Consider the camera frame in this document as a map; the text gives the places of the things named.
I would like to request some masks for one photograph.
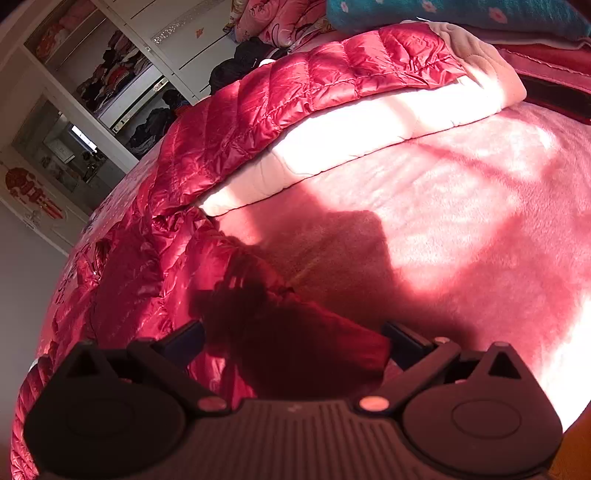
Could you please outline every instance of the pink bedding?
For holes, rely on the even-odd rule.
[[[217,220],[303,298],[369,328],[511,342],[566,428],[591,399],[590,140],[520,103]]]

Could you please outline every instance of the teal blanket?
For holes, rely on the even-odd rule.
[[[326,14],[335,28],[350,33],[419,17],[570,40],[591,35],[591,24],[563,0],[327,0]]]

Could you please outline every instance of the door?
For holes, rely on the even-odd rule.
[[[13,147],[0,151],[0,201],[64,255],[89,219]]]

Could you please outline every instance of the down jacket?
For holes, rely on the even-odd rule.
[[[13,477],[35,477],[23,421],[82,339],[123,348],[201,319],[207,351],[189,374],[234,405],[254,395],[345,396],[381,382],[384,337],[302,301],[193,204],[312,112],[404,87],[437,88],[464,74],[427,25],[393,25],[264,65],[188,110],[123,218],[72,253],[72,274],[50,306],[46,356],[18,397]]]

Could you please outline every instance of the orange floor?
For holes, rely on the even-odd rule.
[[[550,473],[556,480],[591,480],[591,403],[564,434]]]

